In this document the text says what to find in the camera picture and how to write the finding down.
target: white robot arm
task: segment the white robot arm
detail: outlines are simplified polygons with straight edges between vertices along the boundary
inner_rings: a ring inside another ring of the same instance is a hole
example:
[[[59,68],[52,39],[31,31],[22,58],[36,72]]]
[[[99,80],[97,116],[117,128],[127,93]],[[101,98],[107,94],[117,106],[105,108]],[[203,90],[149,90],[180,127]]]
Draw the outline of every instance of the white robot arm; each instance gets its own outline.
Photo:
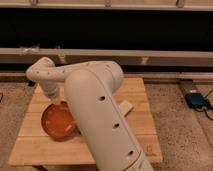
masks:
[[[68,106],[100,171],[153,170],[112,96],[123,79],[117,63],[55,67],[42,58],[27,70],[27,77],[49,98],[59,95],[56,82],[65,82]]]

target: wood plank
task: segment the wood plank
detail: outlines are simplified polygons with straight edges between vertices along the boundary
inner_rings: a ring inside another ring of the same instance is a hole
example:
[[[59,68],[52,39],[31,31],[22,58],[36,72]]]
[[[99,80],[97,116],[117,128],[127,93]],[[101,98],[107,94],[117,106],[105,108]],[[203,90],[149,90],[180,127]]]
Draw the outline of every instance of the wood plank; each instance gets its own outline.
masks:
[[[50,103],[30,104],[27,113],[42,113]],[[149,111],[149,103],[134,104],[133,111]]]
[[[63,92],[60,92],[60,98],[65,101]],[[114,98],[117,102],[128,100],[131,103],[147,103],[147,95],[145,93],[115,93]],[[50,99],[44,96],[43,93],[35,93],[31,104],[41,103],[50,103]]]
[[[141,135],[138,140],[151,162],[162,161],[156,136]],[[13,166],[95,163],[87,145],[78,136],[65,142],[52,141],[49,137],[18,137],[12,154],[9,164]]]
[[[151,115],[129,115],[127,116],[133,133],[137,135],[156,134],[155,125]],[[48,136],[41,126],[41,113],[37,115],[26,115],[22,123],[19,136]]]

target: orange bowl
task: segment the orange bowl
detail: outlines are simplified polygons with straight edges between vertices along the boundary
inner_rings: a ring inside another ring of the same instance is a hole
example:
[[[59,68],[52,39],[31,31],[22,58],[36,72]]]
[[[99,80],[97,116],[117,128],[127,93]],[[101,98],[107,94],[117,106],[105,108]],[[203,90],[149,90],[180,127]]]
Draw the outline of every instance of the orange bowl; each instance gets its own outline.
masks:
[[[76,129],[76,123],[66,102],[51,104],[43,112],[41,125],[52,138],[61,140],[70,136]]]

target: floor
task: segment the floor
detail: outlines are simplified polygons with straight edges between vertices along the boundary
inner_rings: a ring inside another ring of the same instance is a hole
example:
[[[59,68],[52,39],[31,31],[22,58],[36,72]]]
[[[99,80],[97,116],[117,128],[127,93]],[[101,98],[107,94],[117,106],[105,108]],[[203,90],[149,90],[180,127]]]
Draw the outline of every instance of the floor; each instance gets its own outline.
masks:
[[[164,156],[156,171],[212,171],[213,121],[189,109],[178,84],[145,84]],[[206,94],[213,85],[198,85]],[[34,88],[26,82],[0,82],[0,171],[33,171],[32,167],[10,167],[7,160]],[[95,166],[48,167],[53,171],[93,171]]]

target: screw hole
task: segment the screw hole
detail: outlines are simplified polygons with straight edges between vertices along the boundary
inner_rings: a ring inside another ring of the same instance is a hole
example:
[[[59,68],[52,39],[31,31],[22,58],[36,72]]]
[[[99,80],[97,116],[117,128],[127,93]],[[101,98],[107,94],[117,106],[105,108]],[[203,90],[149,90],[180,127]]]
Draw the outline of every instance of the screw hole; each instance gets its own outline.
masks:
[[[127,154],[127,156],[130,157],[130,156],[132,156],[133,154],[134,154],[134,151],[130,151],[130,152]]]
[[[105,96],[101,96],[101,97],[99,97],[99,99],[98,100],[100,100],[100,101],[104,101],[105,100]]]
[[[119,123],[116,123],[116,124],[113,126],[113,129],[117,129],[119,126],[120,126],[120,124],[119,124]]]

